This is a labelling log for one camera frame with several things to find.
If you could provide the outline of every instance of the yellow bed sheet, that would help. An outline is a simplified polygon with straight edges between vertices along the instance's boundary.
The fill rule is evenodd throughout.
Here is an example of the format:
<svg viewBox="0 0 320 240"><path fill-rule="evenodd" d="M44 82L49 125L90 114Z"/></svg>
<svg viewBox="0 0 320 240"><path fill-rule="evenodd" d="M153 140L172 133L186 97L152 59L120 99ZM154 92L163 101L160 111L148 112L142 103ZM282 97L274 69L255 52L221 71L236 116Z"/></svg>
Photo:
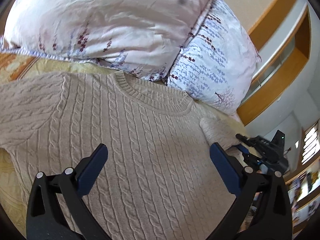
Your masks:
<svg viewBox="0 0 320 240"><path fill-rule="evenodd" d="M115 72L91 63L80 64L14 54L0 54L0 84L53 71L105 75ZM206 107L221 119L226 119L230 127L237 133L246 134L245 127L241 122L237 122L210 106L206 105ZM25 235L27 205L21 201L21 190L17 175L10 156L4 149L0 149L0 202L18 230Z"/></svg>

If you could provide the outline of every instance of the sweater collar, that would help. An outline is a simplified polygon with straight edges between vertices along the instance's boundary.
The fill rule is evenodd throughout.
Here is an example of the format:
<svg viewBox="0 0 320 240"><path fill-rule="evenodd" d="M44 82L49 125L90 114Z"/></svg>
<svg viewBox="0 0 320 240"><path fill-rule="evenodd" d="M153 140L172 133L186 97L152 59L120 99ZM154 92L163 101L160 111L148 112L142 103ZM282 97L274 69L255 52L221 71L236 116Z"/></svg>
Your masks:
<svg viewBox="0 0 320 240"><path fill-rule="evenodd" d="M141 106L162 114L184 115L193 105L193 99L184 91L138 79L118 71L111 75L121 93Z"/></svg>

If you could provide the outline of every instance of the white floral pillow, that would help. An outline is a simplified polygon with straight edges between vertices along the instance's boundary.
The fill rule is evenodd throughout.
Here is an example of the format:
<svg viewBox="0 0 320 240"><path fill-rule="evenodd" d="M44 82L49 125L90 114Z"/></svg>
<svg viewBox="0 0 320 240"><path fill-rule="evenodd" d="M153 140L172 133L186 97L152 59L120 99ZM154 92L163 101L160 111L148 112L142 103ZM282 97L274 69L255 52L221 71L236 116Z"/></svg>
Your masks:
<svg viewBox="0 0 320 240"><path fill-rule="evenodd" d="M210 0L16 0L2 52L165 76Z"/></svg>
<svg viewBox="0 0 320 240"><path fill-rule="evenodd" d="M170 71L168 86L233 114L259 59L247 32L224 0L213 0L198 33L190 36Z"/></svg>

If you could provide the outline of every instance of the beige cable knit sweater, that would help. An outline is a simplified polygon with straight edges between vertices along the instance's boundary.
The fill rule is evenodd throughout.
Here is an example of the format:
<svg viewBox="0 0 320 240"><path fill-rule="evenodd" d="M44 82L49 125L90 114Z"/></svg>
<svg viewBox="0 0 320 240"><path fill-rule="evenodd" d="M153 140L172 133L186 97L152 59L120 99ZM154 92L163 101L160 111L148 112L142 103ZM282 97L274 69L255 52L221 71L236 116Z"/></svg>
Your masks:
<svg viewBox="0 0 320 240"><path fill-rule="evenodd" d="M114 240L205 240L234 200L199 126L214 116L182 91L123 72L49 73L0 86L0 99L0 147L24 201L38 171L61 173L107 145L84 201Z"/></svg>

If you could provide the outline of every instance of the ribbed neckline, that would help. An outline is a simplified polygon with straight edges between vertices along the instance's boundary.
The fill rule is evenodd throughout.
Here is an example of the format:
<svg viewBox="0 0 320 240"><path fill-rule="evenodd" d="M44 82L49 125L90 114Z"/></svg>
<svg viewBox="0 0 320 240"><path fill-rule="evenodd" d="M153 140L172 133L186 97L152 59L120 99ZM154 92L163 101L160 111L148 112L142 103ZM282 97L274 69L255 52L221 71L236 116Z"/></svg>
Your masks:
<svg viewBox="0 0 320 240"><path fill-rule="evenodd" d="M190 111L191 106L193 105L193 99L184 91L138 79L129 74L125 74L123 71L118 71L111 76L114 85L121 91L124 96L137 102L141 106L149 108L153 111L157 111L161 114L184 115ZM172 100L172 103L170 104L160 102L158 100L155 100L154 98L147 97L144 94L138 92L129 84L129 82L134 82L141 87L150 88L155 92L162 93L164 96L172 96L172 98L178 100Z"/></svg>

